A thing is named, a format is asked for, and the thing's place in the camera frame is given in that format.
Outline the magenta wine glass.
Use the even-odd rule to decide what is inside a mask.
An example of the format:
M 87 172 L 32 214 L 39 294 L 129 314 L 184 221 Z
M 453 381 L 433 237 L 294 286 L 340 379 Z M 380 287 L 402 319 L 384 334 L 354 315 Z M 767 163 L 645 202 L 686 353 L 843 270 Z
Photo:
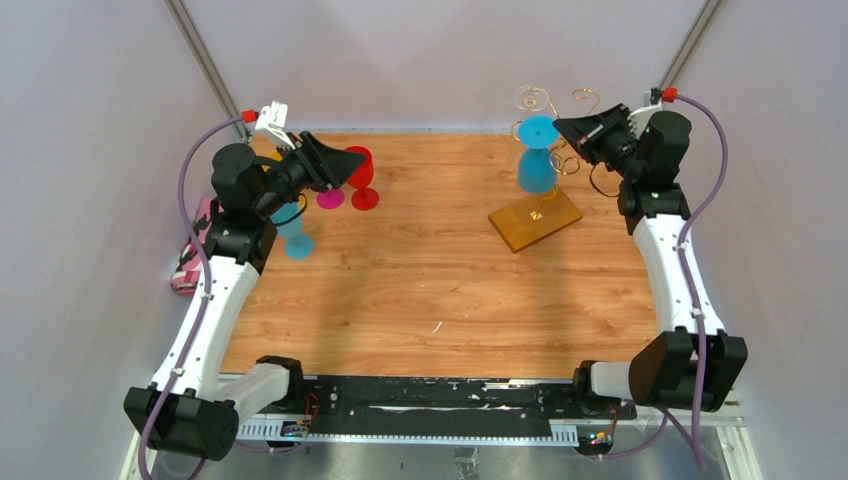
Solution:
M 316 195 L 317 205 L 325 210 L 333 210 L 340 207 L 345 201 L 345 192 L 341 189 L 331 189 Z

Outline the yellow wine glass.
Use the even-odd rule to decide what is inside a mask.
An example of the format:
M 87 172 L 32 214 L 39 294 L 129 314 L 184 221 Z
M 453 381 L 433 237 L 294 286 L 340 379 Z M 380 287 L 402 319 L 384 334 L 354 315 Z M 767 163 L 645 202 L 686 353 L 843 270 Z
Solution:
M 264 158 L 264 171 L 268 171 L 271 168 L 274 168 L 283 160 L 282 156 L 276 151 L 273 151 L 271 153 L 265 153 L 262 155 L 262 157 Z

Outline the red wine glass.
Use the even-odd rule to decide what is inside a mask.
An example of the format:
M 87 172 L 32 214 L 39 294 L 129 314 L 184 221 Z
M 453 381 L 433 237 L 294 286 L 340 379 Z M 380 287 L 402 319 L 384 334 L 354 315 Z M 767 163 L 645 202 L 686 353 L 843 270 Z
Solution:
M 365 156 L 364 163 L 348 180 L 348 185 L 354 189 L 351 204 L 360 211 L 372 210 L 380 200 L 378 192 L 371 187 L 375 172 L 372 153 L 362 146 L 350 146 L 346 151 Z

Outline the blue wine glass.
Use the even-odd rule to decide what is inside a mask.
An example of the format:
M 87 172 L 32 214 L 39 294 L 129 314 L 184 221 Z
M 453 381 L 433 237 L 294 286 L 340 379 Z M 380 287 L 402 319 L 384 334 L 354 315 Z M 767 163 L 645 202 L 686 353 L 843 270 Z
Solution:
M 559 132 L 553 122 L 553 117 L 534 115 L 517 127 L 518 140 L 526 147 L 519 160 L 518 183 L 527 193 L 546 193 L 556 184 L 557 172 L 551 165 L 551 147 L 557 142 Z
M 283 251 L 292 260 L 303 260 L 314 251 L 314 241 L 303 231 L 305 210 L 297 203 L 284 204 L 272 216 L 277 234 L 284 240 Z

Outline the clear wine glass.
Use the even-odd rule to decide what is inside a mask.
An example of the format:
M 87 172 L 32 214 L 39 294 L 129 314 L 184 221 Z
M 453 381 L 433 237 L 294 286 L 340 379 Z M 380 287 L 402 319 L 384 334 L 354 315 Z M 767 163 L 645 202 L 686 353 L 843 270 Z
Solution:
M 543 111 L 550 105 L 548 92 L 542 87 L 530 85 L 518 87 L 514 91 L 513 101 L 520 110 L 528 112 Z

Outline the blue wine glass front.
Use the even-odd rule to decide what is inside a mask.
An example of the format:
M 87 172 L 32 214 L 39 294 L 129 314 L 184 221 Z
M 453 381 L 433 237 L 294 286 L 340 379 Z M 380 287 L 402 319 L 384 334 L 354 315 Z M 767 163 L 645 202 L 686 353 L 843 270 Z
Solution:
M 303 260 L 314 251 L 314 241 L 303 231 L 305 210 L 297 203 L 284 204 L 272 216 L 277 234 L 284 240 L 283 251 L 292 260 Z

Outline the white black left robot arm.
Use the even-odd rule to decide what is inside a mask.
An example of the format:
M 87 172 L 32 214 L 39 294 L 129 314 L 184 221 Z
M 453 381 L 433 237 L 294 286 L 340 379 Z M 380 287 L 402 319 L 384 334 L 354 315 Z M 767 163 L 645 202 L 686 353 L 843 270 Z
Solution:
M 243 143 L 212 158 L 207 235 L 191 237 L 201 278 L 169 354 L 146 387 L 128 390 L 123 408 L 140 435 L 138 458 L 150 450 L 217 461 L 232 449 L 239 428 L 262 409 L 298 411 L 306 400 L 299 361 L 259 358 L 225 386 L 220 367 L 236 321 L 256 286 L 278 235 L 272 216 L 307 190 L 343 186 L 365 154 L 323 144 L 312 133 L 291 135 L 281 160 L 261 157 Z

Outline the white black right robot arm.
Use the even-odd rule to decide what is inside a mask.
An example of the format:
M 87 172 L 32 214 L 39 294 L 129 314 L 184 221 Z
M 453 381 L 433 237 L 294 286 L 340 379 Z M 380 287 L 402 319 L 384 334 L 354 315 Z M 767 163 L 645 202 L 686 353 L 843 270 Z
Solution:
M 691 122 L 661 105 L 557 119 L 554 128 L 579 157 L 621 177 L 618 210 L 645 263 L 657 337 L 628 362 L 587 360 L 574 375 L 571 403 L 596 417 L 611 399 L 640 406 L 715 412 L 748 358 L 709 301 L 690 237 L 691 210 L 676 177 Z

